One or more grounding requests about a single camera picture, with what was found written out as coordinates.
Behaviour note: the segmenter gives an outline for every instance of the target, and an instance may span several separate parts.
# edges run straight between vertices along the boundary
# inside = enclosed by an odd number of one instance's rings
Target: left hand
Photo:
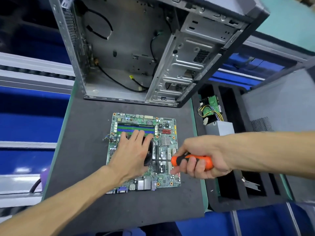
[[[148,134],[142,144],[144,134],[144,131],[134,130],[129,140],[125,132],[120,135],[118,148],[108,167],[120,177],[121,183],[141,176],[148,170],[143,164],[153,135]]]

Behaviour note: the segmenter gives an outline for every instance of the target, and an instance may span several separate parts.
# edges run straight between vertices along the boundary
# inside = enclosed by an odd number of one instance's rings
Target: orange screwdriver
[[[174,167],[177,167],[180,165],[180,163],[183,159],[185,159],[188,162],[189,158],[192,156],[196,158],[197,162],[200,159],[205,160],[205,162],[206,162],[205,170],[211,170],[213,168],[213,163],[212,163],[212,159],[210,156],[196,156],[196,155],[190,154],[189,152],[187,152],[181,156],[172,156],[171,163]]]

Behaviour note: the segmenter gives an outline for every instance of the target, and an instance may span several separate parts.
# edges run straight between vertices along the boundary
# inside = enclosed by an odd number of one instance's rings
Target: right hand
[[[174,175],[181,171],[189,174],[191,177],[208,179],[230,173],[232,169],[228,166],[218,146],[220,138],[220,136],[210,135],[187,138],[175,154],[175,156],[181,156],[186,152],[190,152],[197,156],[211,156],[214,165],[211,170],[205,171],[204,160],[199,160],[196,164],[196,158],[190,157],[188,162],[183,159],[179,167],[174,167],[174,169],[171,170],[171,174]]]

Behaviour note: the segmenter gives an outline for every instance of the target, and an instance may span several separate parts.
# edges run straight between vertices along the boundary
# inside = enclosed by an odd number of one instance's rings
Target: hand
[[[148,134],[142,144],[144,134],[144,131],[134,130],[129,140],[125,132],[120,135],[118,148],[108,164],[121,178],[120,183],[141,176],[148,170],[143,164],[153,135]]]
[[[232,169],[227,165],[218,147],[220,138],[220,136],[210,135],[188,138],[175,154],[175,156],[181,156],[186,152],[190,152],[197,156],[211,156],[213,169],[205,171],[204,160],[199,160],[196,164],[196,158],[190,157],[188,162],[182,160],[179,167],[174,167],[171,174],[174,175],[182,171],[188,173],[191,177],[200,179],[215,178],[228,174]]]

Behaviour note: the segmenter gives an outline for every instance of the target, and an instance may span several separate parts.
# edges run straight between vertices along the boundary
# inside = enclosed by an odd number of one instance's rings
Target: purple object
[[[49,170],[50,170],[50,167],[48,167],[46,170],[44,170],[40,174],[40,178],[42,180],[42,192],[44,191],[45,186],[46,186],[47,178],[48,178],[48,175],[49,175]]]

